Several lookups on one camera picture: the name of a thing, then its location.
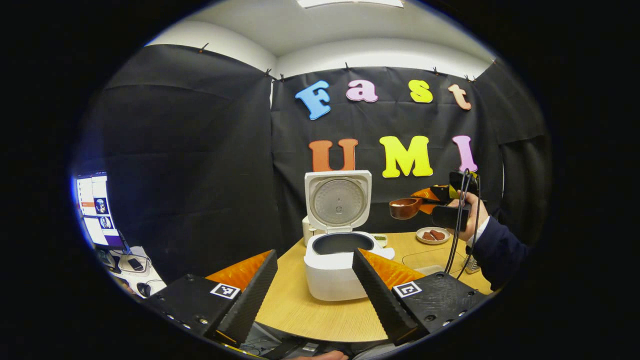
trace pink letter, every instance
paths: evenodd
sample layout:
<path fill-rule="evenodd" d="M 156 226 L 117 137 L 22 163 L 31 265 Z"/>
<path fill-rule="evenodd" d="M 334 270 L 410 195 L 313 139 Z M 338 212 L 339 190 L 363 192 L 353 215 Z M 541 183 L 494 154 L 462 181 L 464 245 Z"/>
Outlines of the pink letter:
<path fill-rule="evenodd" d="M 347 90 L 347 97 L 353 101 L 364 100 L 366 102 L 375 102 L 378 100 L 376 95 L 376 86 L 367 80 L 353 80 L 349 82 L 350 89 Z"/>
<path fill-rule="evenodd" d="M 458 146 L 458 151 L 460 151 L 460 171 L 465 171 L 465 169 L 469 169 L 469 171 L 477 171 L 478 166 L 474 163 L 474 157 L 471 155 L 471 147 L 469 143 L 471 142 L 471 138 L 466 135 L 454 136 L 452 139 L 454 143 Z"/>

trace ceiling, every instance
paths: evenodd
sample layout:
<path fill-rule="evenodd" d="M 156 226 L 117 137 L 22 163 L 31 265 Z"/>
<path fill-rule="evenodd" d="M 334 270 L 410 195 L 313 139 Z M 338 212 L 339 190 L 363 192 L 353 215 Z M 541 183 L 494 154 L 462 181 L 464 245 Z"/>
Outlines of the ceiling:
<path fill-rule="evenodd" d="M 276 57 L 353 38 L 403 38 L 444 45 L 487 60 L 491 53 L 422 5 L 340 3 L 302 8 L 296 0 L 226 0 L 185 20 L 208 22 L 261 45 Z"/>

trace food on plate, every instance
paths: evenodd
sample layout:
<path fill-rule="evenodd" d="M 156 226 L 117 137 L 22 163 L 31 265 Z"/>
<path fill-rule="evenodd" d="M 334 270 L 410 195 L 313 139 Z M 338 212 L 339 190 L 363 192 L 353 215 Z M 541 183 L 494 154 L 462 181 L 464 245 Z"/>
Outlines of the food on plate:
<path fill-rule="evenodd" d="M 441 233 L 440 231 L 431 230 L 429 234 L 431 234 L 438 241 L 444 240 L 444 234 Z"/>
<path fill-rule="evenodd" d="M 425 240 L 431 240 L 431 241 L 436 241 L 436 239 L 429 233 L 427 233 L 426 231 L 424 232 L 424 234 L 422 234 L 422 238 Z"/>

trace brown bowl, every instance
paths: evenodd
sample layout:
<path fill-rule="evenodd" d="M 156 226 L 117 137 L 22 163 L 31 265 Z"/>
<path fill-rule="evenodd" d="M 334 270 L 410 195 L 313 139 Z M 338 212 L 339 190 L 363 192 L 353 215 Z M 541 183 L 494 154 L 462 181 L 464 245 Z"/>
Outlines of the brown bowl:
<path fill-rule="evenodd" d="M 419 197 L 406 197 L 389 202 L 389 212 L 392 218 L 408 220 L 420 210 L 422 199 Z"/>

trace black curtain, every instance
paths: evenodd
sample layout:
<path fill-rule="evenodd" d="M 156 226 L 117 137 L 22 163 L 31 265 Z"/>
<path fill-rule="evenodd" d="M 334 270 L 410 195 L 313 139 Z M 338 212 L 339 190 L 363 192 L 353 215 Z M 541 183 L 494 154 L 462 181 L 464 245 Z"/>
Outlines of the black curtain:
<path fill-rule="evenodd" d="M 76 172 L 104 166 L 115 224 L 166 282 L 291 245 L 273 195 L 271 80 L 220 54 L 152 45 L 95 96 Z"/>
<path fill-rule="evenodd" d="M 352 101 L 346 97 L 348 83 L 364 79 L 374 83 L 376 102 Z M 408 82 L 424 80 L 433 94 L 431 103 L 414 102 Z M 295 95 L 319 80 L 329 84 L 331 110 L 316 120 L 309 119 L 309 110 Z M 458 106 L 448 88 L 457 84 L 466 91 L 471 110 Z M 311 72 L 284 81 L 276 81 L 271 108 L 273 163 L 276 175 L 278 208 L 284 238 L 302 237 L 301 219 L 306 216 L 304 175 L 312 171 L 312 151 L 308 145 L 315 140 L 333 142 L 330 166 L 343 166 L 343 138 L 358 140 L 355 147 L 355 169 L 372 174 L 371 212 L 368 221 L 356 230 L 372 233 L 416 231 L 432 225 L 431 217 L 419 213 L 411 220 L 390 217 L 388 202 L 407 197 L 434 184 L 449 184 L 449 172 L 461 165 L 454 136 L 471 137 L 471 151 L 482 178 L 482 195 L 488 201 L 488 211 L 495 213 L 502 196 L 502 152 L 489 120 L 490 110 L 480 100 L 482 93 L 476 83 L 447 74 L 419 69 L 365 67 Z M 384 178 L 385 148 L 383 136 L 396 136 L 407 149 L 414 136 L 429 138 L 428 157 L 432 176 L 413 174 Z"/>
<path fill-rule="evenodd" d="M 504 196 L 494 215 L 533 245 L 547 219 L 552 183 L 551 139 L 541 109 L 501 60 L 478 77 L 475 88 L 504 161 Z"/>

